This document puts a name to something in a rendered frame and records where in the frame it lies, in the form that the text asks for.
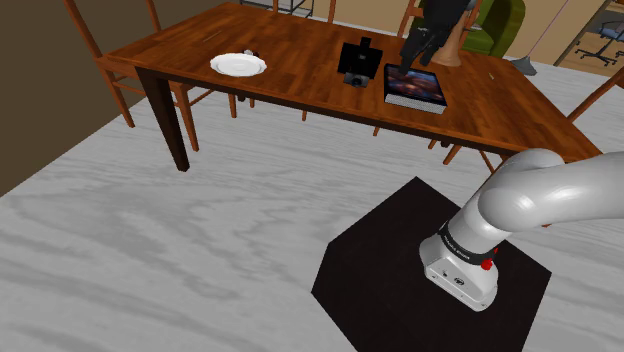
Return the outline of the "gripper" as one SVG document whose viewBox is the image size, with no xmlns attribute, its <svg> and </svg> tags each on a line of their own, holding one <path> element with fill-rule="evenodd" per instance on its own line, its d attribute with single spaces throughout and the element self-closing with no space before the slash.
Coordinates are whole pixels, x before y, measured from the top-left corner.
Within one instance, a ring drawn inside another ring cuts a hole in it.
<svg viewBox="0 0 624 352">
<path fill-rule="evenodd" d="M 419 63 L 427 66 L 432 57 L 447 41 L 450 33 L 467 9 L 471 8 L 471 0 L 421 0 L 423 23 L 416 28 L 417 42 L 406 41 L 400 56 L 399 72 L 407 74 L 413 61 L 419 55 L 419 45 L 424 46 Z"/>
</svg>

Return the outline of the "tan wooden vase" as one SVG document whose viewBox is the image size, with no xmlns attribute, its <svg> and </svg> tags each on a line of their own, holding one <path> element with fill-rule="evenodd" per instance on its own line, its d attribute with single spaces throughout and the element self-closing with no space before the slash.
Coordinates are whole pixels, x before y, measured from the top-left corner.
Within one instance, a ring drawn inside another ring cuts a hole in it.
<svg viewBox="0 0 624 352">
<path fill-rule="evenodd" d="M 431 62 L 447 67 L 459 67 L 461 65 L 461 60 L 459 58 L 459 43 L 462 32 L 463 25 L 457 23 L 451 31 L 445 44 L 432 56 Z"/>
</svg>

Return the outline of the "dark-cover book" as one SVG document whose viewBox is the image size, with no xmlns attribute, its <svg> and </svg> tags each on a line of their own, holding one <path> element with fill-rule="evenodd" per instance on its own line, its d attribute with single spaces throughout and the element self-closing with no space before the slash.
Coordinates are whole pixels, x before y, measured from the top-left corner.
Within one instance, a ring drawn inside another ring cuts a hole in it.
<svg viewBox="0 0 624 352">
<path fill-rule="evenodd" d="M 394 64 L 384 66 L 384 102 L 441 115 L 447 102 L 437 76 L 418 69 L 401 74 L 399 69 Z"/>
</svg>

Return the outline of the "black coffee machine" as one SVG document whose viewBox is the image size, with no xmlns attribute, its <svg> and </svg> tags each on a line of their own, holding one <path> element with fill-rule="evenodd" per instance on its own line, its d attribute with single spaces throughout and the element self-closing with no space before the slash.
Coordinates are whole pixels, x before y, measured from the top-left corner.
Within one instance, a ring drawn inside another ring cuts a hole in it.
<svg viewBox="0 0 624 352">
<path fill-rule="evenodd" d="M 383 51 L 371 48 L 371 41 L 369 37 L 362 37 L 358 45 L 347 42 L 343 44 L 337 72 L 344 75 L 344 83 L 356 88 L 366 88 L 369 81 L 374 79 Z"/>
</svg>

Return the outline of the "grey broom with pink pole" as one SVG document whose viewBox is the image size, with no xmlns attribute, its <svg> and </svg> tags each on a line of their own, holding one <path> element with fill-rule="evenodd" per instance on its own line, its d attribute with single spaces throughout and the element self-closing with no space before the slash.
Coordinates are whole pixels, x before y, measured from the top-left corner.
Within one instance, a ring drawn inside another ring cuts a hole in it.
<svg viewBox="0 0 624 352">
<path fill-rule="evenodd" d="M 553 19 L 549 22 L 549 24 L 547 25 L 547 27 L 544 29 L 544 31 L 542 32 L 542 34 L 539 36 L 539 38 L 537 39 L 537 41 L 533 44 L 533 46 L 531 47 L 531 49 L 529 50 L 529 52 L 522 58 L 518 58 L 515 60 L 511 60 L 511 63 L 516 67 L 516 69 L 518 71 L 520 71 L 522 74 L 526 75 L 526 76 L 535 76 L 537 74 L 536 69 L 533 67 L 532 63 L 531 63 L 531 54 L 535 51 L 535 49 L 537 48 L 537 46 L 540 44 L 540 42 L 543 40 L 544 36 L 547 34 L 547 32 L 550 30 L 550 28 L 552 27 L 552 25 L 556 22 L 556 20 L 560 17 L 561 13 L 564 11 L 564 9 L 566 8 L 566 6 L 568 5 L 568 3 L 570 2 L 570 0 L 565 0 L 561 6 L 561 8 L 558 10 L 558 12 L 555 14 L 555 16 L 553 17 Z"/>
</svg>

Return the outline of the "brown wooden dining table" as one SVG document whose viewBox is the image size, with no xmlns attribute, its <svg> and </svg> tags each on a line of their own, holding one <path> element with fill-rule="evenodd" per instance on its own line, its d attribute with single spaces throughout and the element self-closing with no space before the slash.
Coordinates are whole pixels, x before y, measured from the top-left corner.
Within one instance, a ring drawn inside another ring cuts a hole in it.
<svg viewBox="0 0 624 352">
<path fill-rule="evenodd" d="M 362 31 L 225 3 L 112 51 L 137 71 L 177 168 L 189 161 L 169 89 L 186 83 L 499 155 L 545 148 L 574 162 L 597 147 L 509 61 L 461 52 L 459 67 L 430 64 L 447 102 L 441 115 L 384 102 L 384 81 L 366 88 L 337 72 L 343 44 Z M 221 54 L 259 53 L 267 68 L 251 77 L 213 70 Z"/>
</svg>

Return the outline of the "white plate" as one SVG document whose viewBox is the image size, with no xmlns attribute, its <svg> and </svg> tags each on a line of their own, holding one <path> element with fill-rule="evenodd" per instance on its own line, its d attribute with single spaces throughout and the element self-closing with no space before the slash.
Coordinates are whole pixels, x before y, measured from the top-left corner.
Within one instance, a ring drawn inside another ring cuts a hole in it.
<svg viewBox="0 0 624 352">
<path fill-rule="evenodd" d="M 251 77 L 263 73 L 264 60 L 247 53 L 226 53 L 214 57 L 210 66 L 216 72 L 231 77 Z"/>
</svg>

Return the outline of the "dark robot stand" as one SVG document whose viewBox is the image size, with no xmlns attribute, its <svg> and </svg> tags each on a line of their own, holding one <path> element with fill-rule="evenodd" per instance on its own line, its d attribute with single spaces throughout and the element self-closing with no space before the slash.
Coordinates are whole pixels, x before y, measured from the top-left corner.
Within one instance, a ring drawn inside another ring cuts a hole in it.
<svg viewBox="0 0 624 352">
<path fill-rule="evenodd" d="M 522 352 L 551 273 L 503 241 L 493 304 L 467 307 L 419 257 L 458 210 L 414 178 L 328 244 L 312 294 L 357 352 Z"/>
</svg>

